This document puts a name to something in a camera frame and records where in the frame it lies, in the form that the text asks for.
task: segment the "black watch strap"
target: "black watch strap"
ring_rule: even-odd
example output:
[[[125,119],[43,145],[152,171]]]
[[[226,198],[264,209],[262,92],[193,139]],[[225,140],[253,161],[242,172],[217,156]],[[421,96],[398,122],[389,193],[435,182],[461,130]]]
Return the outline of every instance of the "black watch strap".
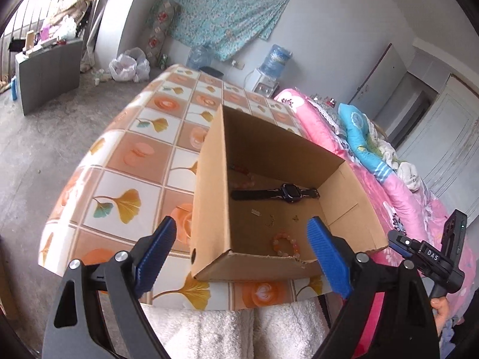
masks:
[[[302,189],[301,190],[301,197],[318,198],[319,193],[316,189]]]
[[[246,200],[269,200],[272,198],[282,198],[283,193],[281,189],[268,190],[233,190],[231,198],[236,201]]]

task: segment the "pink bedsheet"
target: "pink bedsheet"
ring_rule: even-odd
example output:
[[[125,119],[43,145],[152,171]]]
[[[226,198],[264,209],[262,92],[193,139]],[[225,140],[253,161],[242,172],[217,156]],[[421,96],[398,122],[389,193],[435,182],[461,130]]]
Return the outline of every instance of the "pink bedsheet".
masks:
[[[333,133],[326,120],[303,94],[286,89],[276,96],[275,100],[291,107],[312,142],[349,162],[367,192],[385,234],[394,227],[397,229],[398,219],[400,219],[409,237],[420,241],[426,240],[434,247],[441,249],[442,230],[449,214],[444,205],[424,184],[417,192],[411,193],[396,174],[391,174],[383,185],[379,184],[348,150],[347,144]],[[373,255],[373,260],[385,265],[398,266],[402,257],[391,248],[387,248]],[[471,290],[475,277],[475,260],[465,242],[459,263],[459,268],[465,273],[464,284],[459,292],[447,295],[451,316],[455,315],[460,307],[464,308],[466,298],[470,297],[467,293]],[[360,341],[360,346],[364,350],[367,350],[372,340],[382,300],[383,295],[377,295],[375,298],[368,324]]]

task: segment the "concrete floor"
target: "concrete floor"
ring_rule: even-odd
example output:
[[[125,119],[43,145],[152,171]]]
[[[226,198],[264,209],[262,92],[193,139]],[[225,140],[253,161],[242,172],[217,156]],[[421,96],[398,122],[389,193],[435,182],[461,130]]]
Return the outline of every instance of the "concrete floor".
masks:
[[[41,349],[60,283],[60,277],[37,264],[45,222],[91,144],[144,86],[109,81],[95,87],[86,73],[78,89],[26,117],[10,91],[0,95],[0,247],[21,313],[20,335],[33,349]],[[112,340],[121,345],[105,306]]]

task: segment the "smartwatch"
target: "smartwatch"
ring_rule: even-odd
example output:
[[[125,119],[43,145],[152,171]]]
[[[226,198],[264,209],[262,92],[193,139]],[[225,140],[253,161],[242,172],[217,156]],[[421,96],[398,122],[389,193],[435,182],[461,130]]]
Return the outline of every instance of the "smartwatch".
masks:
[[[284,183],[278,189],[265,190],[233,190],[231,198],[235,201],[247,200],[284,200],[286,202],[298,202],[303,197],[319,198],[316,189],[300,189],[292,183]]]

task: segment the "blue pillow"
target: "blue pillow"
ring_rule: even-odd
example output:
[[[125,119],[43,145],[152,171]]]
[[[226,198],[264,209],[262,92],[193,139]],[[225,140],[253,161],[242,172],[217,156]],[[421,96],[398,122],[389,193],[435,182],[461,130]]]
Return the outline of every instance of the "blue pillow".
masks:
[[[346,126],[346,140],[354,155],[380,183],[383,183],[392,170],[381,158],[367,150],[366,139],[369,130],[366,117],[358,108],[347,104],[339,104],[338,114]]]

